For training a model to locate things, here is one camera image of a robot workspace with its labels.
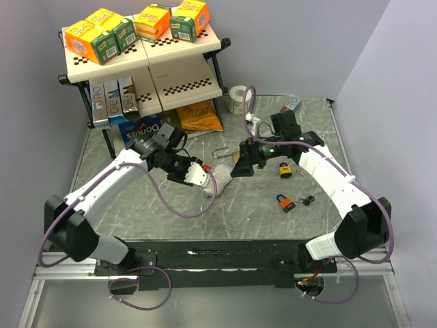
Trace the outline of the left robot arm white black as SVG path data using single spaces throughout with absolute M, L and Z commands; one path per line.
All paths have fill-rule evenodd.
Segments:
M 166 172 L 170 181 L 206 187 L 210 177 L 202 161 L 177 153 L 184 136 L 181 128 L 165 123 L 156 132 L 133 137 L 87 184 L 65 197 L 54 195 L 46 201 L 45 237 L 76 262 L 104 260 L 117 273 L 130 273 L 135 250 L 119 238 L 98 234 L 92 223 L 130 183 L 154 168 Z

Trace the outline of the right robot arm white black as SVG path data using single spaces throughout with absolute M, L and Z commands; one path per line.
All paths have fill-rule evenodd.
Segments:
M 302 132 L 293 111 L 273 114 L 270 119 L 274 133 L 262 139 L 255 134 L 259 119 L 251 113 L 244 115 L 242 121 L 249 138 L 240 143 L 240 157 L 231 176 L 253 176 L 255 165 L 262 169 L 268 159 L 286 156 L 321 186 L 341 216 L 334 232 L 304 243 L 304 251 L 298 255 L 299 267 L 314 272 L 326 258 L 363 258 L 383 244 L 389 248 L 382 261 L 388 261 L 394 249 L 389 201 L 384 197 L 377 199 L 362 188 L 315 132 Z

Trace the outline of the orange black padlock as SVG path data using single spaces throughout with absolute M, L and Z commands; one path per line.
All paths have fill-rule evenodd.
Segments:
M 283 212 L 288 213 L 296 207 L 296 204 L 288 197 L 282 194 L 277 195 L 277 201 Z

